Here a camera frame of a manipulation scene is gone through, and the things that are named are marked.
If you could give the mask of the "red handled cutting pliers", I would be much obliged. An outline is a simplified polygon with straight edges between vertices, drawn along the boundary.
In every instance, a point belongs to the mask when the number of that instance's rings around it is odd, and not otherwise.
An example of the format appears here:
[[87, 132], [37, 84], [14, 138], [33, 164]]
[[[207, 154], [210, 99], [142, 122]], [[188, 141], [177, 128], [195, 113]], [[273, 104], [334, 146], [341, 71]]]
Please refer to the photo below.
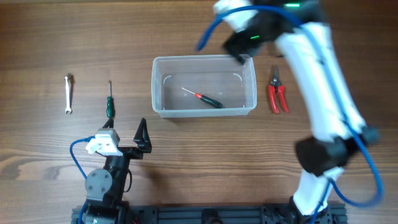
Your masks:
[[282, 106], [282, 109], [288, 113], [289, 109], [287, 107], [287, 103], [285, 100], [285, 86], [281, 83], [279, 79], [279, 68], [277, 65], [273, 66], [272, 73], [271, 73], [271, 81], [268, 86], [268, 92], [269, 92], [269, 99], [271, 103], [271, 108], [274, 113], [279, 113], [279, 109], [276, 104], [276, 96], [279, 97], [280, 104]]

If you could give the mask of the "red black screwdriver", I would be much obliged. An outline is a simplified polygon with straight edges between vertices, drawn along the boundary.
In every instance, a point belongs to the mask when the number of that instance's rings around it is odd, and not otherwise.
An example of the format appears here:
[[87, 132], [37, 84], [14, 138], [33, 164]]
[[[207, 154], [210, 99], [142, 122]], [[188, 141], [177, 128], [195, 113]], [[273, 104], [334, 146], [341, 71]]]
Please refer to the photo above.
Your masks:
[[216, 109], [221, 109], [223, 107], [222, 103], [220, 103], [219, 101], [214, 100], [214, 99], [212, 99], [212, 98], [210, 98], [210, 97], [208, 97], [206, 95], [202, 95], [202, 94], [199, 94], [199, 93], [194, 93], [194, 92], [192, 92], [192, 91], [190, 91], [190, 90], [188, 90], [186, 88], [182, 88], [182, 89], [187, 91], [187, 92], [189, 92], [189, 93], [191, 93], [191, 94], [193, 94], [193, 95], [195, 95], [201, 101], [203, 101], [204, 103], [206, 103], [206, 104], [208, 104], [208, 105], [210, 105], [210, 106], [212, 106], [212, 107], [214, 107]]

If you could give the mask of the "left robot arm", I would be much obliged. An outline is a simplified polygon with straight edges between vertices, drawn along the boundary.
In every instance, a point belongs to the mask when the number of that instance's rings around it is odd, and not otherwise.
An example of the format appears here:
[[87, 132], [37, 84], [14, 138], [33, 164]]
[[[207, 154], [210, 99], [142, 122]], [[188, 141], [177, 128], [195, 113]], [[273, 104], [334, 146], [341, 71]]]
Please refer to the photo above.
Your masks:
[[133, 138], [135, 146], [121, 147], [120, 138], [109, 119], [88, 141], [86, 150], [90, 154], [105, 157], [103, 168], [91, 171], [85, 178], [87, 191], [85, 207], [79, 214], [78, 223], [137, 223], [129, 202], [123, 200], [126, 181], [132, 180], [129, 169], [132, 160], [143, 159], [152, 151], [152, 144], [143, 118]]

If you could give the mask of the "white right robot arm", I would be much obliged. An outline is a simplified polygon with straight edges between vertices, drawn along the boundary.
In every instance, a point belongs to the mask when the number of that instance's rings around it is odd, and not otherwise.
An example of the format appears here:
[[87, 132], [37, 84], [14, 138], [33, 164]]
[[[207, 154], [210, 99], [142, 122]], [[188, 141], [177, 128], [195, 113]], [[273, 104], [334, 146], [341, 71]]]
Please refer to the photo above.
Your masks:
[[331, 29], [318, 1], [218, 1], [216, 23], [233, 29], [224, 49], [236, 60], [257, 54], [273, 42], [289, 64], [307, 107], [312, 136], [295, 144], [302, 166], [298, 188], [287, 205], [276, 207], [284, 223], [342, 223], [345, 211], [327, 200], [339, 190], [336, 181], [357, 152], [373, 173], [376, 193], [358, 208], [372, 207], [384, 196], [381, 176], [367, 146], [379, 139], [352, 100], [335, 55]]

